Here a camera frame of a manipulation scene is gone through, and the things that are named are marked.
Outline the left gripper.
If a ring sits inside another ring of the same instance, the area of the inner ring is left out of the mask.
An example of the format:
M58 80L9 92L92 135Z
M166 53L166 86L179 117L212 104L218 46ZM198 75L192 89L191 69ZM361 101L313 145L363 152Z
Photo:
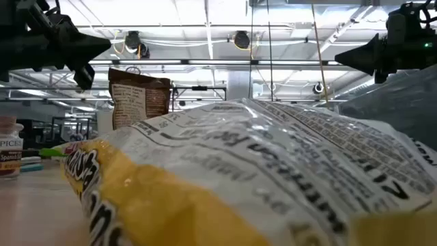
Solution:
M46 0L1 0L2 81L11 70L67 66L77 85L90 90L95 71L89 62L110 47L106 38L80 33L58 0L54 7Z

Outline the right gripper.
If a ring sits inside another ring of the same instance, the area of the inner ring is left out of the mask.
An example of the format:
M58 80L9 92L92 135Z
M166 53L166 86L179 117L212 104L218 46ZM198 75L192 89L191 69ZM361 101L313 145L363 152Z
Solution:
M387 34L382 39L381 50L375 53L379 42L377 33L367 44L335 55L335 61L372 76L374 83L382 84L388 74L398 70L422 70L436 64L436 30L431 24L436 21L429 13L429 5L407 2L388 15Z

